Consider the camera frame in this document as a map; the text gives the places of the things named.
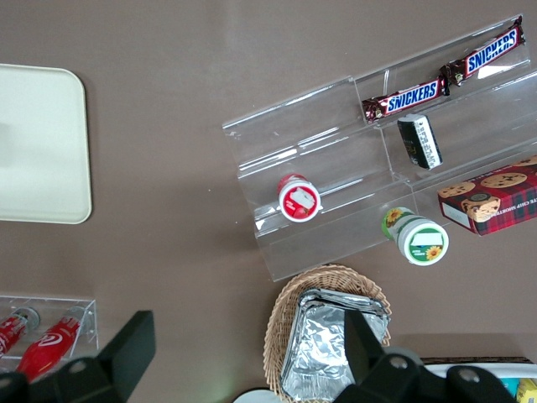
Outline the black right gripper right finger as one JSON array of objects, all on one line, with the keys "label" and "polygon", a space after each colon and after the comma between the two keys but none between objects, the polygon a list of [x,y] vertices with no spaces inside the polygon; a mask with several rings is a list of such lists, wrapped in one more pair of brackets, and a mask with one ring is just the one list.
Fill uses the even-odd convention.
[{"label": "black right gripper right finger", "polygon": [[514,402],[503,383],[475,366],[456,365],[444,378],[406,352],[388,353],[363,314],[345,313],[345,353],[355,382],[344,402]]}]

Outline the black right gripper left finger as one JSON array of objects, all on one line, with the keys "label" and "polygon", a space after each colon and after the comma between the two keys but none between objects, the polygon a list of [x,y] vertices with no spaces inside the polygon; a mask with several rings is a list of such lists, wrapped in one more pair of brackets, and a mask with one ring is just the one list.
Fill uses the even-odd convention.
[{"label": "black right gripper left finger", "polygon": [[33,383],[23,374],[2,374],[1,401],[126,402],[155,352],[154,313],[137,311],[94,357],[70,361]]}]

